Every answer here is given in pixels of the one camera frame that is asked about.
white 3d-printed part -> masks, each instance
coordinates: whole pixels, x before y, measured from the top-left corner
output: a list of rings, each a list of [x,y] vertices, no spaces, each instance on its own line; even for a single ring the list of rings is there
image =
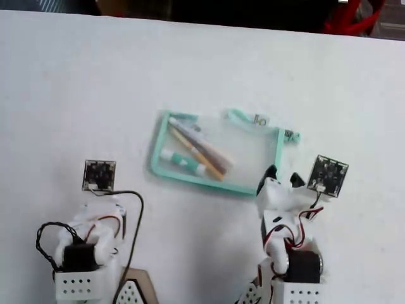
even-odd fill
[[[325,304],[322,284],[273,281],[273,304]]]
[[[255,304],[258,299],[258,288],[253,283],[250,283],[246,289],[246,292],[239,298],[237,304]]]
[[[110,304],[118,287],[121,269],[115,255],[107,266],[95,271],[55,273],[57,303],[97,300],[97,304]]]
[[[140,291],[133,281],[125,282],[122,286],[115,304],[146,304],[140,296]]]

clear plastic pouch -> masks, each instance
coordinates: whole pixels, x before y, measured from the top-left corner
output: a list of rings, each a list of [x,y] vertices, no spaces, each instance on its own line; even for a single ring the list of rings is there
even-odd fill
[[[220,118],[167,111],[153,151],[153,172],[255,195],[263,172],[272,164],[279,167],[284,141],[299,139],[257,118],[238,110]]]

red object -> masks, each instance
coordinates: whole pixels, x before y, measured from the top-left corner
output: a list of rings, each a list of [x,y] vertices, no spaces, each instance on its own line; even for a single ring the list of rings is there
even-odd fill
[[[368,0],[373,8],[372,15],[354,23],[360,2],[361,0],[349,0],[346,5],[338,7],[332,19],[325,23],[323,33],[351,36],[366,33],[369,35],[380,15],[385,0]]]

pen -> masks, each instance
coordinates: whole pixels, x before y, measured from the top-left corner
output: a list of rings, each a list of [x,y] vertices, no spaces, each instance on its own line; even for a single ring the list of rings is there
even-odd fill
[[[210,174],[219,181],[223,180],[223,175],[219,172],[206,158],[200,151],[197,150],[186,138],[179,133],[178,130],[174,129],[173,127],[170,128],[170,132],[185,146],[187,147],[191,153],[197,158],[197,160],[207,167],[207,170]]]

red wire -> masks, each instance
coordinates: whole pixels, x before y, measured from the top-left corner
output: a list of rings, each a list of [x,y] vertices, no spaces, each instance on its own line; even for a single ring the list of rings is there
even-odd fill
[[[90,233],[93,231],[93,229],[96,228],[96,225],[93,224],[93,226],[91,226],[91,228],[89,229],[84,241],[85,243],[87,243],[87,240],[89,239]]]
[[[305,230],[304,230],[304,225],[302,224],[301,216],[308,212],[310,212],[310,213],[315,212],[315,214],[314,214],[314,216],[315,216],[318,214],[318,212],[321,212],[322,210],[323,210],[323,207],[319,207],[317,209],[304,210],[299,213],[298,219],[299,219],[299,227],[301,230],[301,241],[298,244],[296,244],[294,246],[294,248],[300,248],[304,244],[304,241],[305,241]]]
[[[269,233],[266,235],[265,240],[263,241],[263,247],[264,248],[266,248],[267,242],[269,241],[269,239],[271,237],[271,234],[274,232],[275,229],[277,229],[279,227],[287,228],[290,231],[291,236],[292,236],[292,244],[294,245],[294,240],[295,240],[294,239],[294,233],[292,233],[291,228],[289,226],[287,226],[287,225],[284,225],[284,224],[278,224],[277,226],[273,227],[273,229],[270,230]]]
[[[120,229],[121,229],[121,221],[118,217],[114,216],[114,215],[106,215],[105,217],[99,217],[97,220],[105,220],[105,219],[116,219],[118,221],[118,229],[115,232],[114,238],[117,237],[118,233],[120,233]],[[93,231],[93,229],[96,228],[96,225],[93,224],[93,226],[91,226],[91,228],[89,229],[84,241],[87,242],[87,240],[89,239],[90,233]]]
[[[302,216],[303,214],[305,214],[305,213],[308,213],[308,212],[310,212],[310,213],[315,212],[315,214],[313,215],[313,217],[314,217],[315,215],[318,214],[318,212],[321,212],[322,210],[323,210],[323,207],[319,207],[319,208],[317,208],[317,209],[304,210],[304,211],[301,211],[301,212],[298,214],[299,226],[300,226],[301,235],[302,235],[302,238],[301,238],[301,240],[300,240],[299,243],[297,243],[297,244],[295,243],[294,233],[292,232],[292,230],[291,230],[290,227],[288,227],[288,226],[285,225],[285,224],[279,224],[279,225],[276,225],[275,227],[273,227],[273,229],[270,230],[269,233],[266,235],[265,240],[263,241],[263,247],[266,248],[266,245],[267,245],[268,241],[270,240],[271,234],[275,231],[275,229],[277,229],[277,228],[279,228],[279,227],[285,227],[285,228],[287,228],[287,229],[290,231],[291,236],[292,236],[292,241],[289,241],[288,239],[286,239],[286,243],[287,243],[291,248],[300,248],[300,247],[304,244],[304,240],[305,240],[305,230],[304,230],[304,226],[303,226],[302,221],[301,221],[301,216]]]
[[[105,220],[105,219],[116,219],[118,222],[118,229],[116,230],[116,233],[114,235],[114,238],[116,238],[116,236],[118,235],[118,233],[120,232],[121,229],[121,221],[118,217],[114,216],[114,215],[106,215],[105,217],[99,217],[97,220]]]

